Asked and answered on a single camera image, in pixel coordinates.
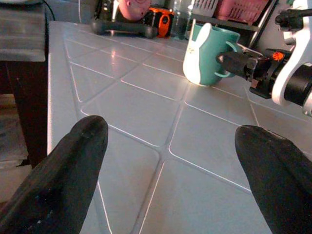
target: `mug handle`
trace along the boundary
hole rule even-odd
[[[236,43],[232,43],[230,41],[227,41],[226,44],[229,45],[233,49],[234,52],[242,52],[243,51],[242,48]],[[218,72],[215,72],[214,74],[218,77],[221,77],[221,78],[228,78],[228,77],[234,77],[235,76],[235,74],[227,72],[227,71],[226,71],[226,74],[220,74]]]

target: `green mug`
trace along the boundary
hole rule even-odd
[[[225,71],[215,57],[231,50],[241,52],[237,44],[239,38],[239,33],[213,27],[210,23],[198,25],[194,19],[183,62],[185,77],[199,85],[213,85],[222,78],[233,77],[234,74]]]

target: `orange object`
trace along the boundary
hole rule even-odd
[[[276,51],[276,52],[274,52],[274,53],[272,54],[272,58],[273,58],[273,60],[275,60],[275,61],[281,61],[281,60],[284,58],[284,54],[281,53],[281,52]]]
[[[167,38],[170,36],[174,13],[172,10],[150,7],[146,16],[146,23],[158,28],[158,37]]]

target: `pink object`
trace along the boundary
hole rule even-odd
[[[235,20],[252,25],[269,0],[220,0],[215,16],[220,20]]]
[[[151,0],[119,0],[122,15],[131,21],[140,20],[151,6]]]

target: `pink basket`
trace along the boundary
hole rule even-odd
[[[220,20],[235,20],[252,25],[269,0],[220,0],[215,16]]]

